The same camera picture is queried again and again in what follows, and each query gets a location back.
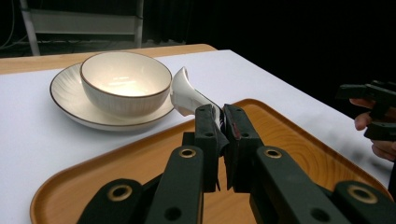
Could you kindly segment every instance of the black bracket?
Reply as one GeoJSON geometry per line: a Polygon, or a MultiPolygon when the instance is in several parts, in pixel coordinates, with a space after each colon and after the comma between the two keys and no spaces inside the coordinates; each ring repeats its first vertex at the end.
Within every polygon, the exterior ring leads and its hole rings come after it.
{"type": "Polygon", "coordinates": [[[258,223],[396,223],[396,204],[377,189],[356,181],[338,183],[334,192],[318,186],[285,150],[262,142],[242,108],[223,110],[224,135],[211,124],[211,106],[199,107],[195,133],[184,133],[161,175],[143,186],[107,183],[78,223],[202,223],[204,193],[218,183],[219,156],[228,189],[250,194],[258,223]]]}

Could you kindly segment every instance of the brass screw hole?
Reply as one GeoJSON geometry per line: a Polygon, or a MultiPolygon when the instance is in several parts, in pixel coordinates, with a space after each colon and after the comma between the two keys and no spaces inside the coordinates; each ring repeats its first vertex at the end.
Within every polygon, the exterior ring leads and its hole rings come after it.
{"type": "Polygon", "coordinates": [[[282,153],[274,149],[266,149],[265,155],[270,158],[279,159],[282,157],[282,153]]]}
{"type": "Polygon", "coordinates": [[[132,188],[128,185],[113,186],[107,193],[107,198],[112,202],[121,202],[132,194],[132,188]]]}
{"type": "Polygon", "coordinates": [[[377,203],[378,198],[368,189],[351,185],[347,188],[347,192],[354,199],[361,201],[362,203],[377,203]]]}
{"type": "Polygon", "coordinates": [[[197,154],[197,152],[195,150],[188,149],[188,148],[181,149],[178,152],[178,155],[180,155],[183,158],[191,158],[191,157],[194,157],[196,154],[197,154]]]}

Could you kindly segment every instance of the wooden tray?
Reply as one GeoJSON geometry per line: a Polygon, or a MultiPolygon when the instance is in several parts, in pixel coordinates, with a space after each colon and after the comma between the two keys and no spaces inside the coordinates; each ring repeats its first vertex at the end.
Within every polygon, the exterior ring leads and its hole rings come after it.
{"type": "MultiPolygon", "coordinates": [[[[252,99],[235,105],[247,112],[265,145],[287,150],[322,187],[332,190],[339,181],[357,180],[389,195],[376,179],[268,105],[252,99]]],[[[33,198],[33,223],[76,223],[93,195],[109,181],[130,178],[141,184],[148,182],[163,172],[170,153],[181,145],[184,132],[194,132],[194,120],[61,171],[46,181],[33,198]]],[[[249,195],[226,190],[222,158],[219,182],[220,192],[205,194],[204,223],[256,223],[249,195]]]]}

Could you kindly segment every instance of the finger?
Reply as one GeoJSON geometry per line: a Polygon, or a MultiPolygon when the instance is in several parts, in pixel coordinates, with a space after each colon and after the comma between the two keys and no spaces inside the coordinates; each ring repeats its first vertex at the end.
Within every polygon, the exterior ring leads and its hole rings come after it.
{"type": "Polygon", "coordinates": [[[372,150],[377,157],[388,161],[396,160],[396,143],[389,141],[372,141],[372,150]]]}
{"type": "Polygon", "coordinates": [[[375,105],[375,101],[368,99],[349,99],[349,102],[353,105],[358,105],[369,109],[373,108],[375,105]]]}
{"type": "Polygon", "coordinates": [[[361,131],[367,127],[369,123],[372,122],[372,118],[370,117],[370,113],[362,113],[355,118],[355,128],[358,131],[361,131]]]}

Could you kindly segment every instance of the white plate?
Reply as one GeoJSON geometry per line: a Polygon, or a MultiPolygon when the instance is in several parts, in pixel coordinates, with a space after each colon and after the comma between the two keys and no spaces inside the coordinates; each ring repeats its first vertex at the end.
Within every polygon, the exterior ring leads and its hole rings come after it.
{"type": "Polygon", "coordinates": [[[154,125],[173,110],[170,96],[155,112],[137,118],[111,116],[94,106],[85,95],[81,85],[79,68],[81,63],[61,71],[51,81],[49,91],[57,106],[78,123],[106,131],[133,131],[154,125]]]}

